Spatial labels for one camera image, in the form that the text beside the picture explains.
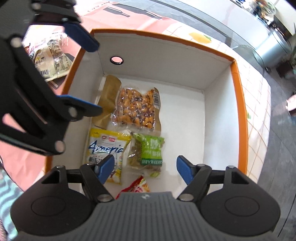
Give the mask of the yellow America snack bag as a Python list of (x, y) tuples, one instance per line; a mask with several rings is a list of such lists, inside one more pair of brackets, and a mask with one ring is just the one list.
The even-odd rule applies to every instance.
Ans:
[(121, 184), (124, 152), (132, 137), (125, 133), (91, 128), (85, 150), (85, 162), (98, 164), (107, 155), (114, 156), (114, 167), (107, 181)]

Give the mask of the red Mimi fries snack bag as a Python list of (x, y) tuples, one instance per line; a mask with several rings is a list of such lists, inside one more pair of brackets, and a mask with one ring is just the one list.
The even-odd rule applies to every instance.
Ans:
[(136, 180), (132, 182), (131, 185), (121, 190), (121, 192), (118, 193), (116, 199), (118, 199), (122, 193), (127, 193), (127, 192), (145, 193), (145, 192), (150, 192), (150, 188), (144, 176), (139, 176)]

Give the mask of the green snack bag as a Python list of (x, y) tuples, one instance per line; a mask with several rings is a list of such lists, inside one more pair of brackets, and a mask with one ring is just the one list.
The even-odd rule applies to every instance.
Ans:
[(144, 176), (158, 177), (163, 165), (162, 148), (165, 139), (142, 133), (133, 132), (131, 134), (132, 140), (127, 156), (127, 164)]

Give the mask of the clear bag orange nuts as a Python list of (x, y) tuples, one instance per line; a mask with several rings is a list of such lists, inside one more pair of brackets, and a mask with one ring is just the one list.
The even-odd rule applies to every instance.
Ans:
[(102, 129), (128, 128), (160, 135), (161, 99), (156, 87), (123, 84), (107, 75), (97, 104), (102, 114), (92, 118), (92, 124)]

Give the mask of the pink table mat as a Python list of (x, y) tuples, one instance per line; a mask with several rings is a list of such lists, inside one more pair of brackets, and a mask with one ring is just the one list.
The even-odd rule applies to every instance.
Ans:
[[(146, 32), (167, 33), (167, 27), (172, 23), (170, 18), (160, 16), (146, 6), (152, 6), (150, 1), (137, 1), (132, 6), (131, 1), (78, 1), (76, 11), (82, 17), (82, 24), (87, 30), (92, 29), (132, 29)], [(62, 33), (58, 26), (32, 26), (25, 37), (26, 46), (35, 46), (51, 37), (62, 36), (62, 50), (75, 57), (80, 47)], [(46, 157), (19, 149), (1, 142), (1, 157), (4, 168), (10, 178), (22, 189), (27, 190), (44, 174)]]

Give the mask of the orange white cardboard box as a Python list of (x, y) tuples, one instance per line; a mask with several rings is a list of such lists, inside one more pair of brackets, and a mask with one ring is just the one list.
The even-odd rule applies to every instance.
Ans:
[(176, 167), (180, 155), (214, 170), (235, 166), (247, 172), (247, 114), (233, 57), (163, 34), (121, 29), (91, 33), (99, 50), (78, 52), (60, 93), (96, 103), (108, 75), (140, 92), (158, 89), (159, 134), (165, 142), (160, 175), (147, 177), (151, 192), (182, 192), (186, 184)]

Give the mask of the lemon print tablecloth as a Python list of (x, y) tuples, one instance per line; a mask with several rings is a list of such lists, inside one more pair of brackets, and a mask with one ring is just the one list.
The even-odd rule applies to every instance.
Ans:
[(270, 131), (271, 87), (263, 74), (238, 54), (234, 41), (215, 30), (191, 27), (173, 19), (162, 34), (207, 45), (233, 57), (238, 66), (247, 111), (248, 163), (247, 176), (258, 182), (263, 174)]

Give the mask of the silver trash can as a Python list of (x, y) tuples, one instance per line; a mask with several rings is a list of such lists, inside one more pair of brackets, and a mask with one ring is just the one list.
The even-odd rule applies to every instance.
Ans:
[(292, 47), (279, 31), (273, 30), (255, 51), (265, 68), (273, 68), (292, 52)]

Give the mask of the white tv cabinet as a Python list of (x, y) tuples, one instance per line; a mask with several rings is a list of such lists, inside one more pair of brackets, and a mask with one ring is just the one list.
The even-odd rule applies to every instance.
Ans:
[(209, 20), (215, 27), (226, 26), (254, 48), (270, 35), (270, 30), (259, 19), (231, 1), (165, 1), (165, 3)]

